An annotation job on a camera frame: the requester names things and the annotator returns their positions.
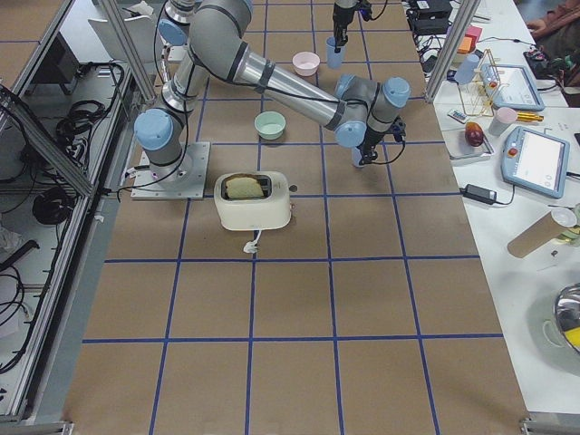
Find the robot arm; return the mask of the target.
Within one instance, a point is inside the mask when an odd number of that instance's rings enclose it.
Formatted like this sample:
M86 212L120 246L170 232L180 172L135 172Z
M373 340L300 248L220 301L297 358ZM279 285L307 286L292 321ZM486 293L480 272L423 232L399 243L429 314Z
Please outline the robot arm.
M334 52L339 53L348 43L347 30L354 15L360 13L365 22L372 20L372 5L366 0L336 0L333 5Z
M178 192L195 178L189 117L209 77L252 89L315 121L339 145L358 150L362 165L376 162L375 148L385 135L404 143L400 112L411 93L407 81L344 74L329 94L251 49L244 34L252 14L249 1L172 1L165 8L159 32L170 44L186 46L187 53L153 107L134 122L149 160L148 187Z

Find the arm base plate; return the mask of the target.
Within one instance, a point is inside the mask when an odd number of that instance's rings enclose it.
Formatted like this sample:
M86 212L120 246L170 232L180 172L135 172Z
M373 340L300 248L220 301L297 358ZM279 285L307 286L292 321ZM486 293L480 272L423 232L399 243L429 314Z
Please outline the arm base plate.
M165 168L151 164L145 151L140 155L139 170L131 191L136 200L203 199L211 144L208 141L191 142L184 157Z

